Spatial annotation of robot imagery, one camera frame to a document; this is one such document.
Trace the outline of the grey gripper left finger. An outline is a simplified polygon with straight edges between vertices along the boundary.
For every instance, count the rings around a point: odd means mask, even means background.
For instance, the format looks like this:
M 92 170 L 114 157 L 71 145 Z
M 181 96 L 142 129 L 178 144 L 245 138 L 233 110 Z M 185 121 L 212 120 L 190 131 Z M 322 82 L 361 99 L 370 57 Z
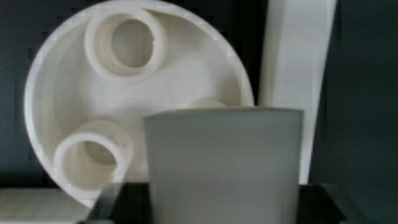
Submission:
M 116 208 L 121 189 L 121 183 L 112 183 L 103 187 L 103 191 L 100 193 L 100 197 L 85 218 L 85 224 L 114 224 L 110 216 L 112 210 Z

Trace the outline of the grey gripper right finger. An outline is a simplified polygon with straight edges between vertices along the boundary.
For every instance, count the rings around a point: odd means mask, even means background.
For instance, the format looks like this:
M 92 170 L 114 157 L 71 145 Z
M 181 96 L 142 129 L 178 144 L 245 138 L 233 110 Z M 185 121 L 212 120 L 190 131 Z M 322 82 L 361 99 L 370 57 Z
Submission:
M 348 195 L 334 185 L 300 186 L 300 224 L 371 224 Z

